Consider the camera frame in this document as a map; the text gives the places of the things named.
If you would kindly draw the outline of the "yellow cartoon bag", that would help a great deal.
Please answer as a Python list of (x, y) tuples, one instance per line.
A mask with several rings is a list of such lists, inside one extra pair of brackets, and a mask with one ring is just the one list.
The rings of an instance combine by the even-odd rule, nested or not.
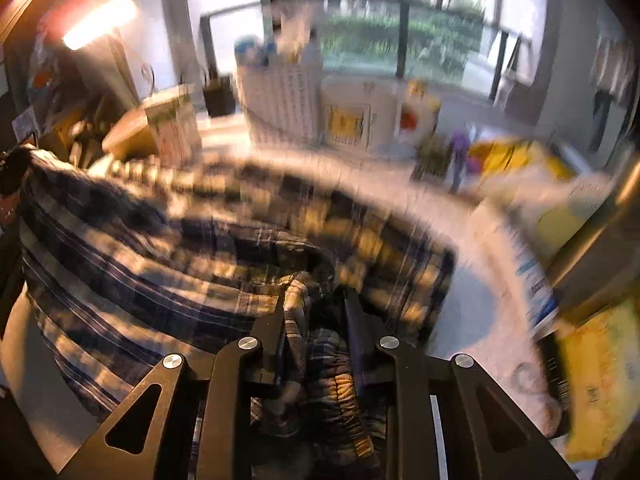
[(569, 181), (577, 176), (576, 170), (535, 140), (475, 142), (466, 156), (475, 174), (482, 179), (540, 174), (551, 181)]

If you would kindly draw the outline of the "lit desk lamp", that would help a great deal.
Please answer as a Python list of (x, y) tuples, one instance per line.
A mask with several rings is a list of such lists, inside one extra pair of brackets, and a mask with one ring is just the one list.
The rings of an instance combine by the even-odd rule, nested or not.
[(70, 50), (79, 50), (130, 23), (137, 15), (138, 8), (132, 0), (108, 0), (73, 24), (63, 36), (63, 44)]

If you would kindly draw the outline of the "black balcony railing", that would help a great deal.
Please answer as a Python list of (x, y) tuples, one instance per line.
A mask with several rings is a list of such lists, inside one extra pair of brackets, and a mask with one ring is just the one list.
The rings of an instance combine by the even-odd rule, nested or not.
[(420, 0), (317, 0), (327, 70), (425, 78), (495, 103), (532, 40), (475, 12)]

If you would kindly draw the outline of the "small green figurine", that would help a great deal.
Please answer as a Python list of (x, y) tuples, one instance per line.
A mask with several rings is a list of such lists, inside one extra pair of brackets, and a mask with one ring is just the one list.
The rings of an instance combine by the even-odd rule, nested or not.
[(411, 174), (411, 180), (445, 180), (450, 160), (451, 144), (449, 139), (440, 134), (427, 136), (418, 148), (418, 158)]

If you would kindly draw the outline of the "plaid checked pants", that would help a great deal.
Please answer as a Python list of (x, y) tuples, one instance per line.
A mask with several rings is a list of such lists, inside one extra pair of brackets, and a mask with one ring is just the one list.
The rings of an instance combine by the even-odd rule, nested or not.
[(353, 289), (397, 337), (424, 344), (454, 251), (421, 223), (254, 162), (195, 171), (112, 162), (95, 177), (20, 151), (27, 295), (64, 382), (106, 419), (170, 352), (218, 352), (284, 311), (280, 408), (254, 401), (259, 430), (300, 426), (324, 478), (377, 479), (385, 411), (356, 397), (344, 310)]

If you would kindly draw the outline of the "green white milk carton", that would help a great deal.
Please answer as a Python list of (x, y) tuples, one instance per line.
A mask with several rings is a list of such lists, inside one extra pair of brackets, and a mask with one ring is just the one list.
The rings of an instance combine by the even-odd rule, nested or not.
[(190, 84), (155, 92), (142, 101), (160, 161), (169, 166), (188, 166), (200, 156), (198, 132)]

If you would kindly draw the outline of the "steel thermos cup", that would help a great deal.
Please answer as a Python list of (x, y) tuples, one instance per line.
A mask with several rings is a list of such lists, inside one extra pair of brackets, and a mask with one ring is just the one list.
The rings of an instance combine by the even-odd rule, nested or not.
[(627, 156), (613, 191), (551, 260), (547, 278), (560, 315), (579, 325), (626, 294), (639, 277), (639, 152)]

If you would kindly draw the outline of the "white lotion tube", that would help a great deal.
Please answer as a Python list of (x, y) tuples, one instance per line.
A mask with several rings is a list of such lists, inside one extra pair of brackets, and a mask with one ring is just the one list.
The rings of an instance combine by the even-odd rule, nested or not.
[(526, 321), (529, 335), (533, 340), (542, 338), (551, 330), (558, 303), (524, 235), (488, 198), (474, 208), (471, 221), (488, 260), (515, 300), (516, 312)]

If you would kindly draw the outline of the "white plastic basket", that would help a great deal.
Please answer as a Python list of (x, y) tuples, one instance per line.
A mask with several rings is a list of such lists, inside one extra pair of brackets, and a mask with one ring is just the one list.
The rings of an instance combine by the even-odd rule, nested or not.
[(304, 148), (320, 143), (322, 66), (239, 66), (235, 94), (250, 142), (267, 148)]

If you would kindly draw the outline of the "black power adapter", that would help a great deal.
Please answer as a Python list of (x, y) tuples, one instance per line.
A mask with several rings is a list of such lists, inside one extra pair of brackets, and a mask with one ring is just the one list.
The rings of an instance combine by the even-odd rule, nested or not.
[(203, 88), (203, 96), (209, 117), (222, 117), (235, 113), (236, 104), (229, 76), (210, 80)]

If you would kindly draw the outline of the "tan round bowl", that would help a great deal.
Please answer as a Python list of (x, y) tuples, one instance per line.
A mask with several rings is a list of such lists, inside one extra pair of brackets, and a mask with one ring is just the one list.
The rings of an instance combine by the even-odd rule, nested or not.
[(103, 139), (102, 150), (121, 162), (157, 155), (158, 149), (145, 111), (133, 108), (123, 114)]

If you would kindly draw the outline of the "white bear mug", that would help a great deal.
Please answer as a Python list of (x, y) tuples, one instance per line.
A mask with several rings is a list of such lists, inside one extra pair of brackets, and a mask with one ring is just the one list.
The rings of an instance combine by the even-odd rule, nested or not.
[(332, 77), (321, 99), (326, 143), (364, 157), (412, 157), (435, 133), (442, 108), (420, 80)]

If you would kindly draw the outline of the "yellow tissue pack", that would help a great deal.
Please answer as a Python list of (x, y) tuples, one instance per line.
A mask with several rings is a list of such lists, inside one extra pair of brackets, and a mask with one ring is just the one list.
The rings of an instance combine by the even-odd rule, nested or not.
[(627, 298), (565, 333), (560, 349), (570, 395), (571, 463), (602, 460), (639, 409), (639, 310)]

